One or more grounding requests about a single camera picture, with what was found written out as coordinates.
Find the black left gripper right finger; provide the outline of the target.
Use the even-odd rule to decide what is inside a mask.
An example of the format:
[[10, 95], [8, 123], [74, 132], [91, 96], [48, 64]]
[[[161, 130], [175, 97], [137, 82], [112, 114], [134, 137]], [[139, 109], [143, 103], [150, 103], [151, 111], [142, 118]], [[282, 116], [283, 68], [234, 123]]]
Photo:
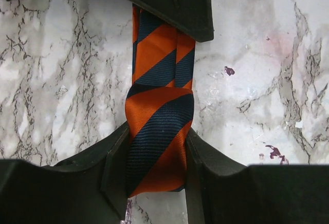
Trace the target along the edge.
[[191, 130], [186, 138], [189, 223], [328, 223], [328, 166], [251, 165]]

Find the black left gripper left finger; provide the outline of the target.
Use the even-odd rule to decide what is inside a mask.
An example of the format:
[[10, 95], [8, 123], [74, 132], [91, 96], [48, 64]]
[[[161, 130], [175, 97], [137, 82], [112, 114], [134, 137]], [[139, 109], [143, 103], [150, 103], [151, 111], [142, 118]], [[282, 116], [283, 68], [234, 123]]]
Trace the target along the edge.
[[129, 128], [53, 166], [1, 160], [1, 223], [120, 223]]

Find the orange navy striped tie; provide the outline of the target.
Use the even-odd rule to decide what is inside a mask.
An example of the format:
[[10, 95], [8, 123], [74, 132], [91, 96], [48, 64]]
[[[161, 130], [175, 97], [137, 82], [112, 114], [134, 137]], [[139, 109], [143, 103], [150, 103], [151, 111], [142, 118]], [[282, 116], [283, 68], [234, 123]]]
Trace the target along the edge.
[[125, 101], [131, 136], [128, 197], [180, 191], [185, 185], [195, 44], [174, 26], [133, 6], [132, 85]]

